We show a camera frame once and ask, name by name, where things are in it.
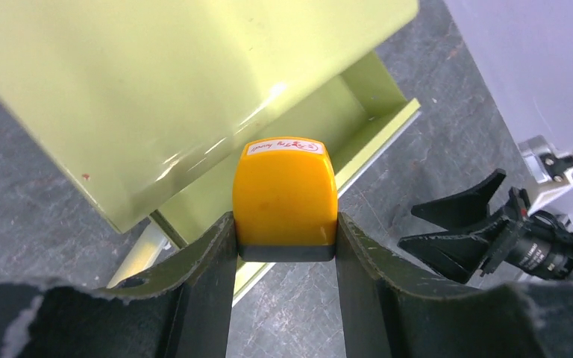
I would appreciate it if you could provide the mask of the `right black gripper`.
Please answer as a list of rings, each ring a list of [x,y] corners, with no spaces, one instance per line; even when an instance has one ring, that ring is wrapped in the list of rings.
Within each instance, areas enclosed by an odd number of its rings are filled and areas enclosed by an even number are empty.
[[[398,246],[457,283],[468,283],[476,271],[481,276],[494,273],[516,247],[529,221],[527,190],[515,187],[496,212],[499,217],[486,219],[489,202],[506,176],[503,169],[496,169],[470,189],[414,205],[413,216],[446,230],[406,236]]]

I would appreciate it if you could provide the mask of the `orange small box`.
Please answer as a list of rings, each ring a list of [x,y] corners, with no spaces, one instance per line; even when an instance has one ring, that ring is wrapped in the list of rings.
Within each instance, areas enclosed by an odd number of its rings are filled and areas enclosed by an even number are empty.
[[[246,144],[232,204],[242,260],[310,263],[335,257],[339,196],[324,143],[277,136]]]

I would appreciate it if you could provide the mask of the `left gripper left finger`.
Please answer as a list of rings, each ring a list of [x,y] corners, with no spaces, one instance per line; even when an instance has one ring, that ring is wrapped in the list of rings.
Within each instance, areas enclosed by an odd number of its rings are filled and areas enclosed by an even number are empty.
[[[224,357],[237,269],[232,213],[112,288],[0,277],[0,357]]]

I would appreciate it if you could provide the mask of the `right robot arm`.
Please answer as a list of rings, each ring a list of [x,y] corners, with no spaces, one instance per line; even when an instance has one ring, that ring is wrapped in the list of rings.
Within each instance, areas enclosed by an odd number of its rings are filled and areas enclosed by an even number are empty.
[[[489,211],[505,177],[496,169],[467,190],[413,206],[413,216],[441,231],[405,236],[399,247],[458,283],[502,263],[542,280],[573,280],[573,232],[555,215],[534,212],[524,189],[511,188],[506,203]]]

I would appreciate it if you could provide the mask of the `yellow-green drawer chest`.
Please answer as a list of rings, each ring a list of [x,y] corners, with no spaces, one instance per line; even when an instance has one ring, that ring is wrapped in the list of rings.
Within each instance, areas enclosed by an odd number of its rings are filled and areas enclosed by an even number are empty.
[[[338,196],[416,116],[375,49],[417,1],[0,1],[0,102],[117,231],[189,246],[245,145],[329,153]]]

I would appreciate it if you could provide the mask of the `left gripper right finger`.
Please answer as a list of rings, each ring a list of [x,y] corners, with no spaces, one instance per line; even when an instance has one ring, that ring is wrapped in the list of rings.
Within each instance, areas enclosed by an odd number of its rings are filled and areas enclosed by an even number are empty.
[[[476,289],[416,266],[338,216],[348,357],[573,357],[573,282]]]

